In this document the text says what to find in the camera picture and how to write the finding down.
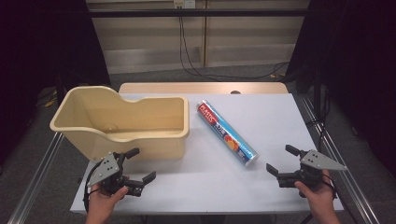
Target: red label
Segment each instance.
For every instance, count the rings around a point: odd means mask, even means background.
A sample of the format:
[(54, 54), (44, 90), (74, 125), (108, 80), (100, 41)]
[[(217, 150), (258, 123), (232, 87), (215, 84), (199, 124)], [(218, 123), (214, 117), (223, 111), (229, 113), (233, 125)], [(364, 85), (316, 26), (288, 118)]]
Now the red label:
[(209, 122), (210, 124), (213, 124), (218, 121), (216, 115), (206, 104), (201, 104), (199, 106), (199, 112), (204, 116), (206, 121)]

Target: hand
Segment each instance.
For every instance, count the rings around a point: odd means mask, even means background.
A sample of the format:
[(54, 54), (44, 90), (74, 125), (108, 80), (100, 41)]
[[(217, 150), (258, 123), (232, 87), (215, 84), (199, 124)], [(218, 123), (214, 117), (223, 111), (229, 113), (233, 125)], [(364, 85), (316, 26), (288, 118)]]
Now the hand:
[(126, 195), (128, 189), (123, 187), (115, 194), (108, 195), (100, 189), (99, 184), (95, 184), (91, 187), (91, 192), (86, 224), (105, 224), (108, 222), (114, 206)]
[[(324, 170), (323, 174), (323, 181), (331, 184), (329, 177), (327, 177), (330, 176), (329, 171)], [(308, 199), (312, 216), (316, 218), (320, 224), (340, 223), (334, 212), (334, 206), (332, 204), (333, 192), (329, 186), (321, 183), (315, 191), (312, 191), (300, 181), (296, 181), (294, 186)]]

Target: white tabletop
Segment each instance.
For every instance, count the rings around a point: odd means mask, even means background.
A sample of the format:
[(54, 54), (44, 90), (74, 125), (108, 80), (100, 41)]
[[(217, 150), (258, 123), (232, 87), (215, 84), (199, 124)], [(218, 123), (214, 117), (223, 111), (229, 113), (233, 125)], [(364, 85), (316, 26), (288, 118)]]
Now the white tabletop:
[[(123, 94), (128, 99), (165, 94)], [(126, 161), (124, 174), (141, 180), (157, 171), (142, 196), (126, 196), (114, 213), (131, 215), (187, 214), (273, 214), (308, 211), (306, 199), (297, 189), (281, 189), (266, 169), (270, 163), (280, 173), (300, 168), (299, 158), (285, 145), (315, 149), (291, 94), (179, 94), (190, 103), (190, 135), (185, 156), (178, 161)], [(247, 168), (209, 129), (196, 112), (207, 100), (259, 153)], [(71, 211), (85, 213), (82, 202), (87, 173), (76, 194)], [(335, 210), (343, 210), (334, 201)]]

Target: storage box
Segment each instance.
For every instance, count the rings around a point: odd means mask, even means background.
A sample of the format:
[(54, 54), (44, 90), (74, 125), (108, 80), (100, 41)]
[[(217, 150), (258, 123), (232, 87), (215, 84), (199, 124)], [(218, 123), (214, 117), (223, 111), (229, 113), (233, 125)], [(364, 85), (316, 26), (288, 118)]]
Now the storage box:
[(190, 130), (189, 103), (181, 96), (130, 101), (107, 87), (77, 87), (49, 126), (90, 161), (134, 147), (140, 159), (179, 159)]

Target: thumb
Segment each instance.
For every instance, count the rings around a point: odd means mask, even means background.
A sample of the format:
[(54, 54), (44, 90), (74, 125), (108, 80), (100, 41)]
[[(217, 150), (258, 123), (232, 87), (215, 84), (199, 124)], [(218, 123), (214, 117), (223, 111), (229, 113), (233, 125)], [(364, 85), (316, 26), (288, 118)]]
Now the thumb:
[(126, 195), (126, 193), (128, 193), (128, 189), (126, 187), (120, 188), (115, 194), (113, 194), (113, 196), (111, 196), (111, 201), (113, 203), (117, 203)]
[(309, 198), (309, 197), (313, 194), (312, 190), (311, 190), (309, 187), (307, 187), (307, 186), (306, 186), (303, 182), (301, 182), (301, 181), (296, 181), (296, 182), (294, 183), (294, 186), (295, 186), (303, 195), (305, 195), (306, 198)]

